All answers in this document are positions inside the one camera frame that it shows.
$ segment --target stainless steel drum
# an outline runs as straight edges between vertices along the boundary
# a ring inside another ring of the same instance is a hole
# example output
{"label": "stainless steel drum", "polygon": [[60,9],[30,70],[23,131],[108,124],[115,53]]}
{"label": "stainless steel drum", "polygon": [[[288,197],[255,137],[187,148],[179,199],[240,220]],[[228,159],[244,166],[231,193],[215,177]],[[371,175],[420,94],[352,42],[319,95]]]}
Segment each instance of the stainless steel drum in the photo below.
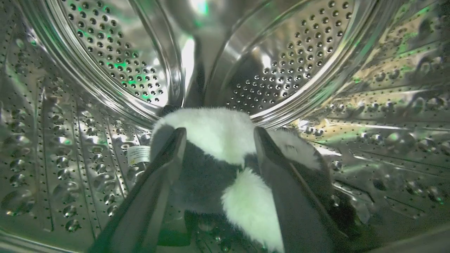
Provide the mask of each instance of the stainless steel drum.
{"label": "stainless steel drum", "polygon": [[[356,213],[355,249],[450,221],[445,1],[0,6],[2,252],[85,250],[144,169],[127,149],[148,143],[167,104],[298,129],[333,169],[335,206]],[[188,222],[171,207],[165,220]],[[197,219],[158,250],[264,252],[224,227]]]}

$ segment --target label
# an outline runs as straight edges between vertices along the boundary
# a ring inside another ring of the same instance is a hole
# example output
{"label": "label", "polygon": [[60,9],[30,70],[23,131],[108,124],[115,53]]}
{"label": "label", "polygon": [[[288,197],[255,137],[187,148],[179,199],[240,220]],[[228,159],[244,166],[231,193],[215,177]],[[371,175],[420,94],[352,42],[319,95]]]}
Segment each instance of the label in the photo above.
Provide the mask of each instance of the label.
{"label": "label", "polygon": [[132,146],[128,149],[128,166],[150,162],[150,146]]}

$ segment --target white fur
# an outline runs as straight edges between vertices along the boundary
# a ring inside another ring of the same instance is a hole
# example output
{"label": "white fur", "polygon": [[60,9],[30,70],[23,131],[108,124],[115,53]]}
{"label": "white fur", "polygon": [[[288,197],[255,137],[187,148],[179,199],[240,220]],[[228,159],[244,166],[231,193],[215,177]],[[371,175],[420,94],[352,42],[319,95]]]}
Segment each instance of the white fur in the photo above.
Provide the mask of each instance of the white fur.
{"label": "white fur", "polygon": [[313,145],[288,131],[269,130],[267,132],[285,157],[303,164],[309,169],[322,169]]}
{"label": "white fur", "polygon": [[154,126],[184,127],[186,139],[206,154],[230,164],[244,164],[244,156],[256,152],[255,125],[242,112],[227,108],[179,109],[161,118]]}
{"label": "white fur", "polygon": [[284,252],[272,190],[251,169],[238,172],[222,195],[227,219],[269,252]]}

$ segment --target metal surface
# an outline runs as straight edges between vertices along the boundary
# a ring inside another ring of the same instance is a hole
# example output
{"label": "metal surface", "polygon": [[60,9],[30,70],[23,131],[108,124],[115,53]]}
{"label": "metal surface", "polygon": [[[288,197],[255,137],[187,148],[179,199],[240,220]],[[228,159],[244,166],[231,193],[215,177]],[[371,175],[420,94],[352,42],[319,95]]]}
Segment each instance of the metal surface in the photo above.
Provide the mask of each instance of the metal surface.
{"label": "metal surface", "polygon": [[[336,209],[355,214],[340,227],[352,232],[355,250],[449,221],[450,25],[443,1],[0,5],[5,251],[86,250],[142,175],[145,165],[129,167],[126,151],[148,144],[166,104],[236,106],[259,125],[302,131],[334,170]],[[184,216],[169,208],[166,217],[163,226]],[[198,223],[190,246],[157,251],[264,251],[223,220]]]}

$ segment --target white label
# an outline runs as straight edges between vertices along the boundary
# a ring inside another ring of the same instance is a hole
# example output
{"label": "white label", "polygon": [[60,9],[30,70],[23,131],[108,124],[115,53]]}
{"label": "white label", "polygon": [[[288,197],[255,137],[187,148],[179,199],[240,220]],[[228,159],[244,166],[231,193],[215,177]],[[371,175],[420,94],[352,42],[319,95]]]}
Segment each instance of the white label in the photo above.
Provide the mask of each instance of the white label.
{"label": "white label", "polygon": [[150,162],[150,146],[132,146],[126,154],[128,157],[128,166],[140,162]]}

